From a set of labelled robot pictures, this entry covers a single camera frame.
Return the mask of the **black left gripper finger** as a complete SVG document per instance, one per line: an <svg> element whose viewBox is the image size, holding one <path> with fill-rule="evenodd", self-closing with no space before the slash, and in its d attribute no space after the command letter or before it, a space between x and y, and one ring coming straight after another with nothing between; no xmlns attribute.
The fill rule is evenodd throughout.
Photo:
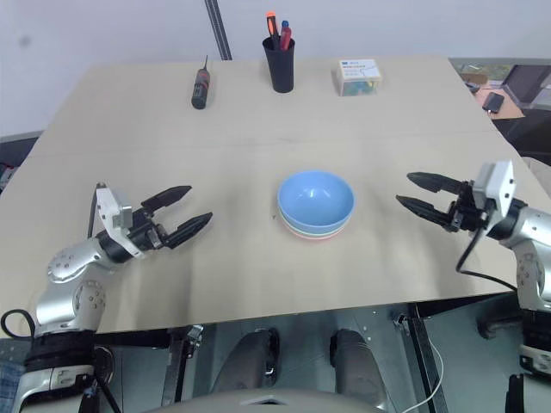
<svg viewBox="0 0 551 413"><path fill-rule="evenodd" d="M141 203L144 214L147 216L153 216L158 209L168 207L178 202L191 189L192 187L189 185L180 185L167 188L166 190L153 195Z"/></svg>
<svg viewBox="0 0 551 413"><path fill-rule="evenodd" d="M189 241L209 223L212 217L213 213L204 213L187 220L179 225L174 232L166 236L164 246L173 250Z"/></svg>

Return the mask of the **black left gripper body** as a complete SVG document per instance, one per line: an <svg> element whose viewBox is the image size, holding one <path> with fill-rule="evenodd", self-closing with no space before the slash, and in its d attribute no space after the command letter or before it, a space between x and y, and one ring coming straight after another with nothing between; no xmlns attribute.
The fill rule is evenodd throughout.
<svg viewBox="0 0 551 413"><path fill-rule="evenodd" d="M153 220L153 213L143 207L133 212L133 225L128 238L140 250L160 250L166 246L168 234L161 224Z"/></svg>

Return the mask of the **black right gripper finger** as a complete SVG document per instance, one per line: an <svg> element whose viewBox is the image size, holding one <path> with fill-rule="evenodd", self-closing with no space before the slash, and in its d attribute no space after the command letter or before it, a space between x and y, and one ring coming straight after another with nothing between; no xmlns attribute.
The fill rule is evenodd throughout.
<svg viewBox="0 0 551 413"><path fill-rule="evenodd" d="M427 172L410 172L407 178L422 189L432 193L440 191L459 195L461 193L462 182L447 176L442 176Z"/></svg>
<svg viewBox="0 0 551 413"><path fill-rule="evenodd" d="M451 223L451 218L447 213L436 210L428 202L403 195L396 195L395 199L408 211L421 219L425 219L441 227L447 227Z"/></svg>

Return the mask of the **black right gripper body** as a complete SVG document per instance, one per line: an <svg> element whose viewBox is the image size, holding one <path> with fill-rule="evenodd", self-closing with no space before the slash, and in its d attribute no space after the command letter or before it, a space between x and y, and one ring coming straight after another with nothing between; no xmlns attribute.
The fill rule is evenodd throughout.
<svg viewBox="0 0 551 413"><path fill-rule="evenodd" d="M492 212L492 203L478 207L475 204L471 182L456 182L449 187L449 192L457 195L447 211L448 222L444 229L449 232L477 231L486 229Z"/></svg>

